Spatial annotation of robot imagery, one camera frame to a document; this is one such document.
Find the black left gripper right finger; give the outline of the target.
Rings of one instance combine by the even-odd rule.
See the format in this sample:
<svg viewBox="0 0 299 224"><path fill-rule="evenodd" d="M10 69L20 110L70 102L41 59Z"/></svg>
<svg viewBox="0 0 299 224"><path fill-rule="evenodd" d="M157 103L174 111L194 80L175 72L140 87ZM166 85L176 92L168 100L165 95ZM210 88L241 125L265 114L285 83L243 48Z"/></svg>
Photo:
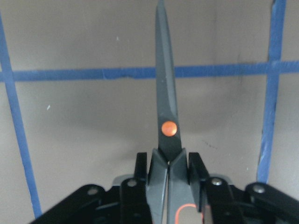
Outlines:
<svg viewBox="0 0 299 224"><path fill-rule="evenodd" d="M199 153L189 153L189 183L205 224L297 224L299 202L262 182L238 189L211 176Z"/></svg>

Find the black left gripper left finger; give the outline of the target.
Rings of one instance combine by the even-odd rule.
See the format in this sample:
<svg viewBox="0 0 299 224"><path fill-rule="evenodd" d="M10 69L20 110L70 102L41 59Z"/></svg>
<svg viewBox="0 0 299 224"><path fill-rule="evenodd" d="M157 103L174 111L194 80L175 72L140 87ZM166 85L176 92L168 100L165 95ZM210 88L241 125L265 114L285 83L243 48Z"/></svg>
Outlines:
<svg viewBox="0 0 299 224"><path fill-rule="evenodd" d="M80 187L53 206L35 224L150 224L146 199L147 154L138 153L134 175L105 191L101 186Z"/></svg>

